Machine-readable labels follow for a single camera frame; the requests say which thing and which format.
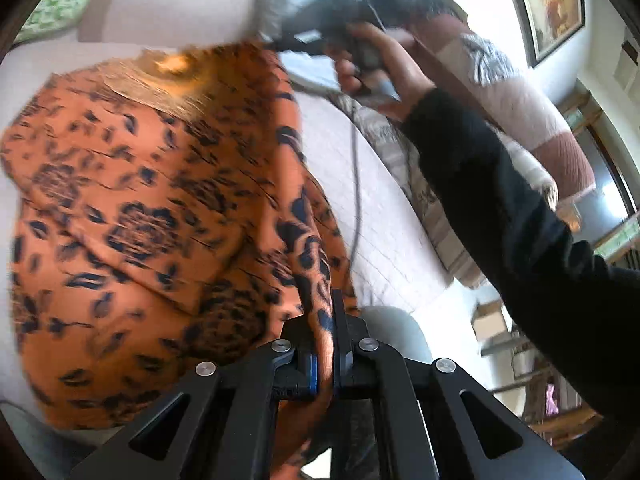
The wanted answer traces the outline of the person right hand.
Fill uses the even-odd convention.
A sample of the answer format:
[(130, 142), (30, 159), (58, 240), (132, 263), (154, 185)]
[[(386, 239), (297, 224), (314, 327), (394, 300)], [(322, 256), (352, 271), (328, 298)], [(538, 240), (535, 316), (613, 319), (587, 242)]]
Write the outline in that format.
[(398, 98), (378, 106), (378, 111), (398, 122), (403, 122), (421, 99), (436, 88), (416, 64), (408, 52), (414, 44), (414, 38), (403, 29), (382, 29), (370, 23), (352, 24), (347, 27), (352, 36), (375, 48), (382, 60), (382, 68), (373, 72), (361, 73), (352, 62), (352, 54), (330, 44), (326, 55), (334, 62), (336, 76), (345, 93), (356, 94), (362, 87), (372, 89), (382, 81), (393, 84)]

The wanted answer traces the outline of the black sleeved right forearm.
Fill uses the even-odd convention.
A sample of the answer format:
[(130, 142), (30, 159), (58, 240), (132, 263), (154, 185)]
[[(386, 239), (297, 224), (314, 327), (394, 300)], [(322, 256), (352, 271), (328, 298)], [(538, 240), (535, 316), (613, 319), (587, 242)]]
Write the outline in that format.
[(639, 275), (610, 266), (446, 92), (406, 96), (402, 130), (466, 250), (513, 321), (603, 420), (565, 455), (589, 479), (639, 475)]

